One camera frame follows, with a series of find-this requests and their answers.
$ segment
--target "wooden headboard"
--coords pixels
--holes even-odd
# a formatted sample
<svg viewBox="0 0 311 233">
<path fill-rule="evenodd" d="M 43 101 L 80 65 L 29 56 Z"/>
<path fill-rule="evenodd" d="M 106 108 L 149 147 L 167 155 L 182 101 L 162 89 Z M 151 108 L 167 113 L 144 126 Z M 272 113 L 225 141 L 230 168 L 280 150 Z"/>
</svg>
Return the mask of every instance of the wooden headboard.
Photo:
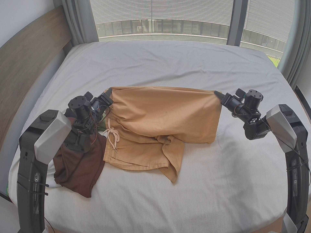
<svg viewBox="0 0 311 233">
<path fill-rule="evenodd" d="M 63 7 L 59 6 L 0 48 L 0 149 L 27 92 L 71 38 Z"/>
</svg>

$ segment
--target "drawstring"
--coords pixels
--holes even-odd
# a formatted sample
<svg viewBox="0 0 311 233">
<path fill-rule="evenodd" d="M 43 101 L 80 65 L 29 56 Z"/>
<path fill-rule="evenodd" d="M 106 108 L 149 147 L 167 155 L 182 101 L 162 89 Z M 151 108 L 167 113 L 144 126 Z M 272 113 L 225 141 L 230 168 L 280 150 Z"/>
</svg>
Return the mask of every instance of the drawstring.
<svg viewBox="0 0 311 233">
<path fill-rule="evenodd" d="M 120 140 L 120 136 L 119 136 L 119 132 L 118 130 L 115 130 L 114 127 L 110 127 L 110 118 L 108 118 L 108 129 L 106 129 L 104 131 L 104 133 L 107 132 L 107 138 L 108 138 L 108 141 L 110 142 L 112 148 L 116 151 L 116 153 L 118 152 L 118 149 L 117 149 L 117 142 L 119 142 Z M 110 141 L 110 138 L 109 138 L 109 133 L 112 133 L 115 137 L 115 144 L 113 145 L 112 142 Z"/>
</svg>

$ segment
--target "white bed sheet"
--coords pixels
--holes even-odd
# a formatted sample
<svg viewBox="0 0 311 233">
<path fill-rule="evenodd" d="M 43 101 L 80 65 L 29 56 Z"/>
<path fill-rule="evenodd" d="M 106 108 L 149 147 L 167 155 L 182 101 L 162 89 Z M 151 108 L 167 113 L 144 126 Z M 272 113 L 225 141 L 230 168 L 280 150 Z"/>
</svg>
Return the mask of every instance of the white bed sheet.
<svg viewBox="0 0 311 233">
<path fill-rule="evenodd" d="M 24 130 L 47 109 L 64 112 L 70 99 L 86 91 L 98 95 L 111 86 L 152 85 L 231 94 L 237 88 L 256 89 L 264 95 L 262 114 L 286 103 L 311 132 L 296 95 L 263 52 L 186 41 L 74 47 L 38 99 Z M 19 154 L 18 149 L 9 174 L 15 204 Z M 50 165 L 51 185 L 53 172 Z M 106 163 L 90 199 L 64 187 L 46 191 L 45 216 L 64 232 L 250 232 L 283 214 L 286 163 L 271 133 L 247 140 L 243 122 L 223 108 L 215 142 L 186 144 L 175 184 L 158 170 L 125 171 Z"/>
</svg>

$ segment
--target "bed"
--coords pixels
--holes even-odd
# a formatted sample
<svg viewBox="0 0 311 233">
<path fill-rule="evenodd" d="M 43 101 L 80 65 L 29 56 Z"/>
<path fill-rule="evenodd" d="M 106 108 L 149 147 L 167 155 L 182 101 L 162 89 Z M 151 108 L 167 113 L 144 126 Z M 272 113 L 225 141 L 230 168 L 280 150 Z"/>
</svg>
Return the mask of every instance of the bed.
<svg viewBox="0 0 311 233">
<path fill-rule="evenodd" d="M 187 41 L 119 41 L 70 50 L 35 103 L 23 130 L 47 109 L 63 113 L 70 99 L 111 86 L 177 86 L 264 95 L 262 114 L 286 103 L 311 132 L 293 90 L 263 52 Z M 17 204 L 19 149 L 9 173 Z M 287 204 L 285 156 L 276 138 L 249 141 L 243 122 L 222 108 L 212 144 L 186 144 L 172 184 L 159 170 L 133 172 L 105 164 L 87 199 L 53 180 L 50 163 L 45 217 L 62 232 L 253 232 L 282 225 Z"/>
</svg>

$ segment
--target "clothing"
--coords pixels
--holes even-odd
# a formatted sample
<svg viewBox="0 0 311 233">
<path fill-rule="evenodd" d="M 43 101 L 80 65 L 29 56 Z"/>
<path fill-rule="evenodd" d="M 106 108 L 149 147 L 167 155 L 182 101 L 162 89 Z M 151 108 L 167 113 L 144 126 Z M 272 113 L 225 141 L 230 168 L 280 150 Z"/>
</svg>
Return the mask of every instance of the clothing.
<svg viewBox="0 0 311 233">
<path fill-rule="evenodd" d="M 75 121 L 74 118 L 68 119 L 71 123 Z M 93 142 L 95 133 L 90 138 L 91 142 Z M 53 158 L 55 182 L 86 198 L 90 198 L 92 188 L 105 164 L 103 156 L 106 140 L 106 137 L 97 134 L 97 140 L 91 145 L 91 149 L 87 153 L 69 150 L 62 144 Z"/>
<path fill-rule="evenodd" d="M 106 118 L 110 141 L 104 154 L 104 161 L 111 165 L 133 171 L 159 169 L 174 183 L 184 142 L 215 140 L 221 104 L 213 91 L 113 87 L 111 98 L 114 103 Z"/>
</svg>

